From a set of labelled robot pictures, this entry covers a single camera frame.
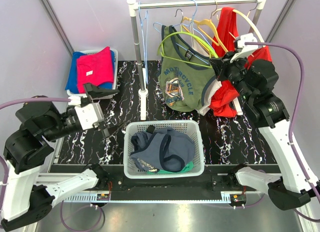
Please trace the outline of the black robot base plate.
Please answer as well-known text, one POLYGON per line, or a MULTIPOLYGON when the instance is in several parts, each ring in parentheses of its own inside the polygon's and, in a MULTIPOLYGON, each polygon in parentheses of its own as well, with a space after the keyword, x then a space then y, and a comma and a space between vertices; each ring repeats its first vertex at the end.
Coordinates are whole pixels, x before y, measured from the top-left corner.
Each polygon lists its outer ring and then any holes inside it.
POLYGON ((113 201, 168 201, 220 199, 221 191, 231 188, 221 183, 221 176, 235 165, 206 165, 197 177, 169 179, 129 179, 123 165, 104 165, 112 181, 113 201))

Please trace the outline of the blue-grey tank top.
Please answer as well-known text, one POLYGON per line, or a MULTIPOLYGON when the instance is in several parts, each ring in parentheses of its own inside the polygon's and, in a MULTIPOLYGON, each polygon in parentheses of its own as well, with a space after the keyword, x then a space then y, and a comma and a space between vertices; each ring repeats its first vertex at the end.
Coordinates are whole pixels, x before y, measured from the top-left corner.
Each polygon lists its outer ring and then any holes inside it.
POLYGON ((181 171, 196 155, 195 143, 171 127, 156 129, 150 125, 131 137, 134 150, 130 159, 142 171, 181 171))

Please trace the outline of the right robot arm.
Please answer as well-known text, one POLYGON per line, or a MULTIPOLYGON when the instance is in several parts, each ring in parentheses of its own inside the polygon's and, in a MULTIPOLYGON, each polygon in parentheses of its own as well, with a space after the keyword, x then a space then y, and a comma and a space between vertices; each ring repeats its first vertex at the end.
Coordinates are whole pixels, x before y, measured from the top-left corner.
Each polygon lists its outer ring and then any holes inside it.
POLYGON ((272 62, 258 59, 250 67, 241 58, 236 61, 212 58, 210 64, 219 81, 229 81, 243 99, 243 110, 269 145, 281 175, 273 176, 240 164, 227 176, 228 187, 251 187, 269 196, 273 204, 286 211, 300 208, 320 189, 317 177, 307 179, 300 165, 306 165, 299 149, 293 149, 290 116, 284 103, 272 90, 279 76, 272 62))

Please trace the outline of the cream white hanger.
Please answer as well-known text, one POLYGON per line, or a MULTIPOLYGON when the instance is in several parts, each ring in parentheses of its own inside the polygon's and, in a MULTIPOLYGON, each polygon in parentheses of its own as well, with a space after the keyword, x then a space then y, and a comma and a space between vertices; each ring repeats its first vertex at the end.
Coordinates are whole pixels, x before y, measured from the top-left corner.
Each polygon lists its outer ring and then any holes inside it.
POLYGON ((260 42, 264 42, 264 39, 259 32, 257 26, 251 19, 239 10, 232 7, 217 8, 210 15, 210 18, 216 15, 220 11, 220 16, 217 16, 218 26, 217 34, 214 36, 212 44, 220 40, 219 46, 214 46, 216 53, 220 56, 224 55, 228 51, 234 50, 234 39, 239 36, 237 29, 237 15, 240 15, 251 26, 254 33, 258 37, 260 42))

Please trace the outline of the olive green tank top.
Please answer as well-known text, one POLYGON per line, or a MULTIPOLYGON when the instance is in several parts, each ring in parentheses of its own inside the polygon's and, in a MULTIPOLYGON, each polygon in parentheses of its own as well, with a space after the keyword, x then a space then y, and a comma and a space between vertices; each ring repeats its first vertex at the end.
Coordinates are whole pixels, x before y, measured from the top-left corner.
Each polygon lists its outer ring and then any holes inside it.
POLYGON ((193 67, 162 58, 160 72, 156 76, 166 105, 179 112, 198 112, 204 107, 204 96, 210 83, 216 79, 212 67, 193 67))

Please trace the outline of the white pink garment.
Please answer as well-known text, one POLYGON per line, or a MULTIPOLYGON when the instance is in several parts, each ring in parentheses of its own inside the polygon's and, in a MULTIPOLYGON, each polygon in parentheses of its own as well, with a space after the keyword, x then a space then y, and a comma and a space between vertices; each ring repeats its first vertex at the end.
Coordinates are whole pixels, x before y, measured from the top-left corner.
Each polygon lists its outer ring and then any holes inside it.
MULTIPOLYGON (((213 31, 213 35, 214 36, 218 36, 218 32, 217 32, 217 28, 216 26, 208 19, 204 19, 202 21, 196 21, 196 23, 193 25, 194 29, 196 29, 198 31, 198 33, 202 33, 206 38, 208 38, 210 40, 210 42, 213 42, 213 39, 204 31, 201 29, 202 25, 207 25, 212 31, 213 31)), ((214 46, 219 46, 219 43, 221 41, 218 39, 218 42, 214 42, 213 47, 214 46)), ((195 42, 195 41, 191 41, 192 45, 196 48, 196 50, 198 52, 200 52, 201 54, 206 54, 205 51, 201 48, 201 46, 195 42)), ((211 100, 212 100, 212 96, 215 94, 215 92, 221 88, 222 84, 220 81, 217 81, 216 79, 210 83, 208 91, 205 93, 205 98, 204 98, 204 107, 202 107, 200 110, 198 110, 198 113, 202 116, 204 116, 211 108, 210 108, 210 104, 211 104, 211 100)), ((230 103, 231 108, 233 108, 234 110, 236 110, 236 116, 237 115, 243 115, 243 111, 240 107, 240 103, 238 98, 234 99, 231 103, 230 103)))

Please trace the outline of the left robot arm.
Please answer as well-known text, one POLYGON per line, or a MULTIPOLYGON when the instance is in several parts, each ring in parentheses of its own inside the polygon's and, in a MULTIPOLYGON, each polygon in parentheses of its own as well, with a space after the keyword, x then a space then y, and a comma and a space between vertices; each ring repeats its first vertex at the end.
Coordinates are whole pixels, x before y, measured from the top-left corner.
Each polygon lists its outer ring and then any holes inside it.
POLYGON ((98 164, 89 165, 81 173, 62 182, 37 185, 41 166, 53 152, 51 143, 76 132, 99 130, 104 138, 116 126, 104 126, 104 114, 99 100, 118 93, 86 83, 85 96, 70 96, 64 113, 55 107, 57 98, 36 96, 18 99, 1 108, 22 104, 16 112, 20 128, 11 134, 0 159, 4 177, 0 191, 0 227, 7 232, 43 219, 53 207, 84 190, 110 189, 109 174, 98 164))

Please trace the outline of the light blue wire hanger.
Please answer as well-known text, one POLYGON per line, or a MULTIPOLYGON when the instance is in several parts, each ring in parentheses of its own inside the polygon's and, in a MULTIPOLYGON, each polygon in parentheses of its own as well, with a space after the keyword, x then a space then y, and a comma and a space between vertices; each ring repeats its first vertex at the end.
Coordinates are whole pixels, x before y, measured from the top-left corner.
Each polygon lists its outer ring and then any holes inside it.
POLYGON ((196 66, 201 66, 201 67, 205 67, 205 68, 211 68, 210 64, 206 61, 204 61, 203 59, 200 58, 200 56, 196 55, 196 51, 193 47, 185 47, 182 46, 181 44, 179 44, 176 41, 172 41, 172 45, 175 49, 177 49, 177 54, 180 55, 180 48, 182 48, 185 51, 185 54, 181 54, 182 58, 178 59, 177 57, 170 57, 166 54, 165 51, 165 43, 168 42, 168 40, 172 40, 172 39, 180 39, 182 41, 182 38, 179 37, 180 34, 184 34, 184 35, 188 35, 191 38, 193 38, 196 42, 198 42, 200 45, 202 45, 206 51, 208 52, 208 57, 209 58, 218 58, 219 56, 217 55, 216 51, 213 49, 213 47, 211 45, 209 45, 209 42, 207 41, 207 39, 204 37, 204 35, 202 33, 201 36, 202 37, 198 37, 197 35, 192 34, 191 32, 187 31, 183 31, 184 27, 189 26, 192 30, 197 31, 196 29, 194 29, 193 24, 195 23, 194 21, 194 17, 197 13, 198 10, 198 4, 195 0, 190 0, 193 1, 195 3, 195 11, 192 14, 192 18, 189 22, 189 25, 183 24, 184 21, 184 16, 182 17, 181 23, 180 23, 180 31, 175 31, 175 32, 170 32, 166 37, 164 37, 158 47, 158 52, 160 53, 161 57, 163 58, 168 58, 168 59, 172 59, 172 60, 176 60, 176 61, 180 61, 180 62, 185 62, 188 64, 192 64, 192 65, 196 65, 196 66), (191 62, 192 57, 196 57, 199 60, 203 61, 205 63, 205 65, 202 64, 198 64, 198 63, 194 63, 191 62))

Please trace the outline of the red tank top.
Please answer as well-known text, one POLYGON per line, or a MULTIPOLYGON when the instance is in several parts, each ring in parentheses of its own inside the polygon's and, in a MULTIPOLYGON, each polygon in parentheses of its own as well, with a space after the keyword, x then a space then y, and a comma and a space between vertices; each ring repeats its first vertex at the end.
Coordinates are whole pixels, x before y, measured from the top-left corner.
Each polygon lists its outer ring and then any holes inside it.
MULTIPOLYGON (((233 51, 234 39, 239 36, 237 29, 237 12, 234 8, 223 7, 220 13, 220 19, 217 26, 217 33, 228 51, 233 51)), ((257 49, 248 57, 247 67, 250 67, 253 61, 264 59, 272 61, 272 57, 267 46, 257 49)), ((229 81, 222 81, 219 88, 211 98, 210 108, 214 116, 235 117, 237 111, 231 108, 230 103, 239 96, 236 89, 229 81)))

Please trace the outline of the neon green hanger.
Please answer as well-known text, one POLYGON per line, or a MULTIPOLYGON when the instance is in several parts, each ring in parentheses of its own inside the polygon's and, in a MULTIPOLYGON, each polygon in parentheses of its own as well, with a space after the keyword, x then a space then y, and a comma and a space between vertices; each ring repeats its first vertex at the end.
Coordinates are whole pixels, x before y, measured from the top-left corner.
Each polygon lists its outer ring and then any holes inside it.
MULTIPOLYGON (((183 24, 186 24, 186 25, 189 25, 190 23, 190 20, 191 18, 187 18, 187 17, 184 17, 184 21, 182 22, 183 24)), ((161 36, 162 36, 162 39, 164 37, 166 37, 170 32, 175 32, 175 31, 180 31, 180 30, 176 30, 176 25, 169 25, 169 26, 165 26, 165 25, 162 25, 161 26, 161 36)), ((184 27, 183 28, 183 31, 189 31, 189 32, 194 32, 195 30, 192 30, 189 26, 187 27, 184 27)), ((208 57, 208 52, 206 51, 206 49, 200 45, 198 42, 198 44, 201 46, 201 48, 205 51, 206 54, 201 54, 200 52, 197 51, 197 49, 192 45, 192 44, 189 44, 188 42, 186 42, 186 40, 184 40, 183 38, 183 35, 184 34, 180 34, 179 37, 182 38, 183 40, 181 41, 180 39, 172 39, 172 40, 168 40, 168 42, 165 43, 165 52, 168 56, 170 57, 177 57, 178 59, 181 59, 182 58, 182 55, 181 54, 185 54, 185 51, 180 48, 180 55, 177 54, 178 52, 178 49, 175 49, 174 46, 172 45, 172 41, 176 41, 178 42, 179 44, 181 44, 182 46, 185 46, 185 47, 193 47, 196 51, 196 55, 200 56, 201 59, 203 59, 204 61, 208 62, 209 63, 209 57, 208 57)), ((199 60, 198 58, 196 58, 195 56, 192 57, 191 59, 191 62, 194 62, 194 63, 198 63, 198 64, 202 64, 202 65, 205 65, 205 63, 201 60, 199 60)), ((196 65, 192 65, 192 64, 188 64, 190 66, 193 66, 193 67, 199 67, 199 68, 205 68, 205 67, 201 67, 201 66, 196 66, 196 65)))

